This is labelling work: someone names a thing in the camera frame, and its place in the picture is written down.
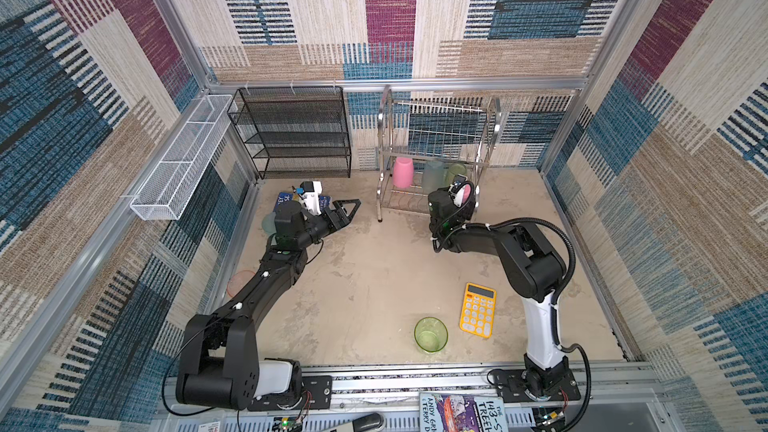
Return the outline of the pink cup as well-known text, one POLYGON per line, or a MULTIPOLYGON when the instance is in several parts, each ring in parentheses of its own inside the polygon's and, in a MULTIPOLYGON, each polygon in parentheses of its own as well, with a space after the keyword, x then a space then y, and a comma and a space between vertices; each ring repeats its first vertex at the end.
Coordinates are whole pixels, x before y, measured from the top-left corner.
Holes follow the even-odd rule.
POLYGON ((462 207, 470 199, 472 191, 473 186, 471 183, 464 183, 461 185, 454 194, 454 205, 456 207, 462 207))
POLYGON ((407 189, 413 185, 415 167, 412 158, 396 157, 392 168, 392 180, 395 188, 407 189))

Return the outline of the teal translucent cup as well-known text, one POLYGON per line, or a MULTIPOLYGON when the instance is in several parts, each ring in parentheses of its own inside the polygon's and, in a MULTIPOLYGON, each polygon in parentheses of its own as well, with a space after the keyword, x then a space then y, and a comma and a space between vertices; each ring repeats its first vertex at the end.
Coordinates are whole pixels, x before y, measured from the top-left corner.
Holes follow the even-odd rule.
POLYGON ((429 194, 438 190, 444 184, 445 164, 437 160, 429 160, 424 163, 421 187, 429 194))

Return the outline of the green translucent cup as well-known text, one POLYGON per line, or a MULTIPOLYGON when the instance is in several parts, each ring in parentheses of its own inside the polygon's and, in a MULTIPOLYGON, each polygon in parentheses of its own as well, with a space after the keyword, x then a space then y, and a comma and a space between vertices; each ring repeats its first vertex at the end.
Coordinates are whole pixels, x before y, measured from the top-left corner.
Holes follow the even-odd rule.
POLYGON ((440 352, 448 342, 447 327, 436 317, 423 317, 414 327, 414 340, 423 352, 440 352))
POLYGON ((467 176, 467 166, 463 163, 451 163, 445 172, 444 185, 450 186, 457 175, 467 176))

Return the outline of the silver wire dish rack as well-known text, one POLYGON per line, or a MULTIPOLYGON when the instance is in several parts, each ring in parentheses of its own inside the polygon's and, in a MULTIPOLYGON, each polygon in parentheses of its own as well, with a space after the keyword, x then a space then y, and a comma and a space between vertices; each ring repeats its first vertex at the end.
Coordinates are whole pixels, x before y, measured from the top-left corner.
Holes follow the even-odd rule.
POLYGON ((497 97, 486 107, 450 103, 446 100, 397 100, 392 88, 382 92, 377 112, 376 145, 379 179, 376 190, 376 216, 393 210, 426 214, 428 191, 422 186, 425 164, 458 163, 467 168, 476 184, 490 166, 505 114, 497 97), (396 159, 413 161, 415 177, 407 188, 394 185, 396 159))

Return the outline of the green translucent cup front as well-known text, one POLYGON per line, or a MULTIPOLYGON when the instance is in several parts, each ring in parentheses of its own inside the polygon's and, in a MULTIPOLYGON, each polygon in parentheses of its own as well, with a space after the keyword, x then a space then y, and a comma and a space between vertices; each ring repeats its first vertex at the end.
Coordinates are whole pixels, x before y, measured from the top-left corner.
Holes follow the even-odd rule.
POLYGON ((423 317, 414 327, 414 340, 423 352, 440 352, 448 342, 447 327, 436 317, 423 317))

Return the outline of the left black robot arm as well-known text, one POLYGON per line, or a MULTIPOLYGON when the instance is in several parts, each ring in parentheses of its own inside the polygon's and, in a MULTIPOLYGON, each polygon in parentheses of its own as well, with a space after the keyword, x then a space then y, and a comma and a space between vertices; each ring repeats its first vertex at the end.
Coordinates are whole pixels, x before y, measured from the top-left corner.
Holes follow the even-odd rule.
POLYGON ((178 366, 175 399, 180 404, 242 411, 255 400, 295 407, 306 397, 301 366, 289 359, 258 356, 256 332, 310 262, 307 248, 348 226, 362 202, 336 200, 320 214, 300 203, 277 208, 276 232, 267 241, 255 275, 227 303, 187 323, 183 344, 172 363, 178 366))

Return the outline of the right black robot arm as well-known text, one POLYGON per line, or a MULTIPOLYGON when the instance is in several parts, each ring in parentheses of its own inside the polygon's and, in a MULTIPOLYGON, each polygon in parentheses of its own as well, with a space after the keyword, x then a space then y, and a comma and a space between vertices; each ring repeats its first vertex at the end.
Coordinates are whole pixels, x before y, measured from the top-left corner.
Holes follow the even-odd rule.
POLYGON ((559 299, 575 272, 575 252, 566 234, 553 223, 533 217, 496 224, 473 222, 475 187, 468 181, 430 192, 428 208, 434 252, 479 253, 499 259, 524 304, 527 392, 536 400, 554 395, 570 372, 566 355, 576 349, 562 344, 559 331, 559 299))

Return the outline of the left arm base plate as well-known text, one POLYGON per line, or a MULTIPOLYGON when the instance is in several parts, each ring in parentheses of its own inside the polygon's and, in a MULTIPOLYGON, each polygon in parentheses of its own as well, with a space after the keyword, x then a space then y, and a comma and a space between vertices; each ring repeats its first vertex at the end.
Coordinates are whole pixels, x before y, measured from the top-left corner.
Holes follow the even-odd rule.
POLYGON ((247 406, 247 411, 299 411, 302 407, 312 411, 328 410, 331 407, 332 392, 333 378, 330 375, 304 376, 301 385, 295 390, 254 398, 247 406))

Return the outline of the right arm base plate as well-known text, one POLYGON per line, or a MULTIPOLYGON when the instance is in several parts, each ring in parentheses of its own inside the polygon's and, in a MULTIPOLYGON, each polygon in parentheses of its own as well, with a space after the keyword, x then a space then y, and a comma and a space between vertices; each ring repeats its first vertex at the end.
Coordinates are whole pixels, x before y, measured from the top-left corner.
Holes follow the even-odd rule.
POLYGON ((487 382, 504 403, 578 402, 582 392, 568 368, 491 369, 487 382))

